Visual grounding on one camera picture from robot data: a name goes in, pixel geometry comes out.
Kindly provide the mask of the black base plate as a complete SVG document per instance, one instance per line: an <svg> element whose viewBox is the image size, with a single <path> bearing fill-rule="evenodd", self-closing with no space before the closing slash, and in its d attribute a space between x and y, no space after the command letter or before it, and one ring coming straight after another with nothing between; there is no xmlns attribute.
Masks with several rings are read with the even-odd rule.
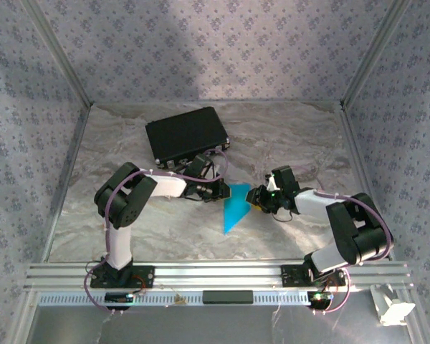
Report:
<svg viewBox="0 0 430 344"><path fill-rule="evenodd" d="M319 272L307 265L285 264L280 266L283 287L343 287L346 279L341 269Z"/></svg>
<svg viewBox="0 0 430 344"><path fill-rule="evenodd" d="M94 269L90 287L95 289L141 289L152 288L154 266L130 265L121 270L106 264Z"/></svg>

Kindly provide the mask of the black hard case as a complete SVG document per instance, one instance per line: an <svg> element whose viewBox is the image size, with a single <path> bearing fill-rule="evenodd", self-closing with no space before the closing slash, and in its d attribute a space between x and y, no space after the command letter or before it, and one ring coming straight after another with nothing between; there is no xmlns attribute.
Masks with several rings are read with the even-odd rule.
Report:
<svg viewBox="0 0 430 344"><path fill-rule="evenodd" d="M155 163L170 169L210 149L225 151L229 135L214 107L203 107L145 125Z"/></svg>

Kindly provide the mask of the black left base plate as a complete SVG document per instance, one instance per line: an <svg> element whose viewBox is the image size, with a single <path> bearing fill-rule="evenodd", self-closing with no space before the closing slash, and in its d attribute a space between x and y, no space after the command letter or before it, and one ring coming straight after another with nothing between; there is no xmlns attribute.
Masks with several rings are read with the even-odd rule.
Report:
<svg viewBox="0 0 430 344"><path fill-rule="evenodd" d="M90 287L95 289L141 289L152 288L154 266L130 265L121 270L106 264L94 269Z"/></svg>

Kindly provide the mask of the white plastic bracket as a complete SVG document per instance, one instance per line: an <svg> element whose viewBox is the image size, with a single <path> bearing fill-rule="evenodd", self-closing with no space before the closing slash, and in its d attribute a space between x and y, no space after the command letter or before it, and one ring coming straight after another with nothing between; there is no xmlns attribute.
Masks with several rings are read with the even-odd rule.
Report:
<svg viewBox="0 0 430 344"><path fill-rule="evenodd" d="M406 316L415 308L414 302L400 300L390 284L371 285L370 291L382 326L406 326Z"/></svg>

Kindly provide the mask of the aluminium mounting rail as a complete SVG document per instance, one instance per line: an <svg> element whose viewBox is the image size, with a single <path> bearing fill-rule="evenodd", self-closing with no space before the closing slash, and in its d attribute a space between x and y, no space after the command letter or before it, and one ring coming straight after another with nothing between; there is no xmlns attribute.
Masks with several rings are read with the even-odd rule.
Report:
<svg viewBox="0 0 430 344"><path fill-rule="evenodd" d="M210 260L181 262L140 262L154 266L153 288L157 290L266 290L282 288L280 266L299 264L292 260ZM407 263L365 262L347 268L355 291L371 285L390 284L394 290L414 288ZM82 263L33 264L23 282L25 289L44 291L83 288L86 277Z"/></svg>

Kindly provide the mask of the controller board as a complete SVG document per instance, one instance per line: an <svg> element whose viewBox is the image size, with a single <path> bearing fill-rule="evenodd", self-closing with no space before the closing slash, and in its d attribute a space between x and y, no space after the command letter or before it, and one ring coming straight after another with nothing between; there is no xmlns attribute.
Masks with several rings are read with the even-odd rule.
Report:
<svg viewBox="0 0 430 344"><path fill-rule="evenodd" d="M308 292L308 300L311 310L326 311L330 308L333 302L333 294L331 292Z"/></svg>
<svg viewBox="0 0 430 344"><path fill-rule="evenodd" d="M134 294L127 292L107 292L104 297L106 308L114 311L126 311L133 304Z"/></svg>

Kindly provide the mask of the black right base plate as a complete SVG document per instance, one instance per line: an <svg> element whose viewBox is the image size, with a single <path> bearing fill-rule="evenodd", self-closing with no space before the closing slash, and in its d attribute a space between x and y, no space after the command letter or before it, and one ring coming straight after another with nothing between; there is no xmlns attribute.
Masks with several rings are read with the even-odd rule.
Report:
<svg viewBox="0 0 430 344"><path fill-rule="evenodd" d="M346 279L341 269L319 272L307 265L285 264L280 266L283 287L343 287Z"/></svg>

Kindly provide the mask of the left controller board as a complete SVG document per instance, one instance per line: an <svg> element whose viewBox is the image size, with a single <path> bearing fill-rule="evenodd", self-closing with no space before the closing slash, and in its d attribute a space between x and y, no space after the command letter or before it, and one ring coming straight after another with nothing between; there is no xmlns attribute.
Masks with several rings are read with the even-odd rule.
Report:
<svg viewBox="0 0 430 344"><path fill-rule="evenodd" d="M126 311L133 304L134 294L127 292L107 292L104 297L106 308L114 311Z"/></svg>

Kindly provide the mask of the right controller board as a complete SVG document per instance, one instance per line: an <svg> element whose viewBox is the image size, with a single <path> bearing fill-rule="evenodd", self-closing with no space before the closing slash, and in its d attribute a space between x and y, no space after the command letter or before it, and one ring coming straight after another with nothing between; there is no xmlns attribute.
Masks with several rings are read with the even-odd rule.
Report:
<svg viewBox="0 0 430 344"><path fill-rule="evenodd" d="M330 308L333 302L333 294L331 292L308 292L308 300L311 310L326 311Z"/></svg>

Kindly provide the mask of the black rectangular block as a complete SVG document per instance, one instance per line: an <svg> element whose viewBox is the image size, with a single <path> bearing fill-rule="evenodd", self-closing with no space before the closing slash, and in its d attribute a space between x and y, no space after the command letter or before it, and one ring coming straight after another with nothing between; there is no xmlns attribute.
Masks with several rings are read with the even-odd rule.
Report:
<svg viewBox="0 0 430 344"><path fill-rule="evenodd" d="M252 290L204 290L202 302L204 305L252 305L254 293Z"/></svg>

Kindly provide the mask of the aluminium frame bar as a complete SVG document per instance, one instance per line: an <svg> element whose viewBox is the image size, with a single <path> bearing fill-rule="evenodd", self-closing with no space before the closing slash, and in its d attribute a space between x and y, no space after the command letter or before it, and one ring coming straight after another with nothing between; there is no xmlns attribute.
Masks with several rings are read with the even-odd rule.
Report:
<svg viewBox="0 0 430 344"><path fill-rule="evenodd" d="M52 243L54 241L54 232L59 216L62 212L63 204L65 202L70 178L72 175L73 168L75 166L75 161L77 158L78 151L80 149L80 144L84 135L91 108L92 104L89 104L86 109L83 109L81 111L75 126L73 136L70 140L67 154L65 155L63 160L62 172L59 174L56 192L52 199L51 206L49 209L49 216L45 224L45 229L47 230L47 233L44 240L42 254L39 260L41 263L48 263L49 261Z"/></svg>
<svg viewBox="0 0 430 344"><path fill-rule="evenodd" d="M398 290L398 298L414 303L414 309L406 316L406 327L412 344L430 344L430 328L416 290Z"/></svg>
<svg viewBox="0 0 430 344"><path fill-rule="evenodd" d="M340 123L345 142L348 146L350 164L355 176L356 185L359 186L362 191L369 194L377 209L381 210L381 206L378 204L372 183L369 179L368 171L363 161L363 154L361 153L360 145L357 142L355 131L350 122L350 116L348 115L344 101L340 100L339 105L341 108Z"/></svg>
<svg viewBox="0 0 430 344"><path fill-rule="evenodd" d="M39 304L39 292L33 290L21 296L9 344L26 344Z"/></svg>

